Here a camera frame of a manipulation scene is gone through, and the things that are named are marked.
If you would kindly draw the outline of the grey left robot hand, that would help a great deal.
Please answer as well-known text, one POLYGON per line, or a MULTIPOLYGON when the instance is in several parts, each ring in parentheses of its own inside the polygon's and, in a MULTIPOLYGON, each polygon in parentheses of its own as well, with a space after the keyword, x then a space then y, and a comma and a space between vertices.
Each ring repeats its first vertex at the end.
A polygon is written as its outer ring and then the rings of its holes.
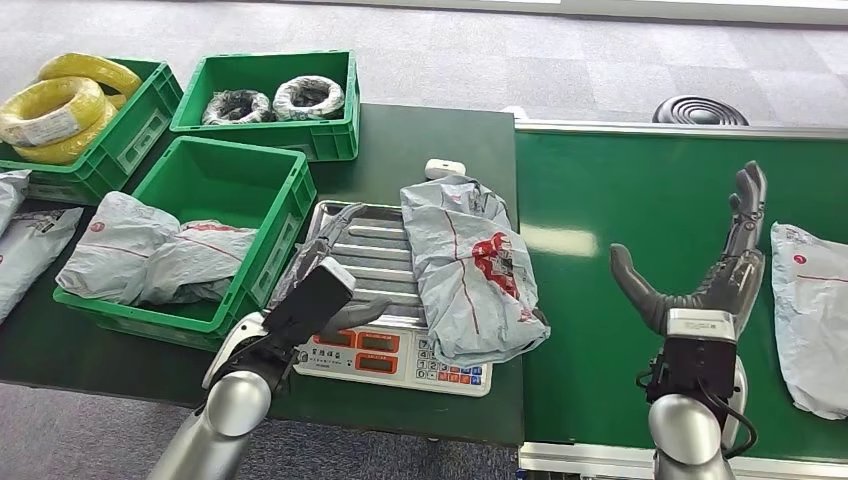
POLYGON ((356 279, 330 256, 338 237, 367 206, 344 207, 316 237, 303 243, 279 278, 269 299, 263 327, 270 334, 302 343, 378 319, 391 304, 386 296, 367 304, 349 303, 356 279))

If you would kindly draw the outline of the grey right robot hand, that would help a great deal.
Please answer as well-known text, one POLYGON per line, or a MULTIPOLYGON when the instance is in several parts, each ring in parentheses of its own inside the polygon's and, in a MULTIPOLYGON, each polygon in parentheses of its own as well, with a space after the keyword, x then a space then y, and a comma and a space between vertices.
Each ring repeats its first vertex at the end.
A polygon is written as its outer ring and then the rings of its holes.
POLYGON ((668 311, 674 308, 721 310, 733 316, 736 334, 747 324, 764 274, 759 249, 767 196, 767 178, 755 161, 735 176, 736 191, 728 197, 731 223, 718 260, 709 267, 697 288, 686 295, 657 291, 633 265, 628 248, 613 243, 609 266, 619 289, 654 333, 666 333, 668 311))

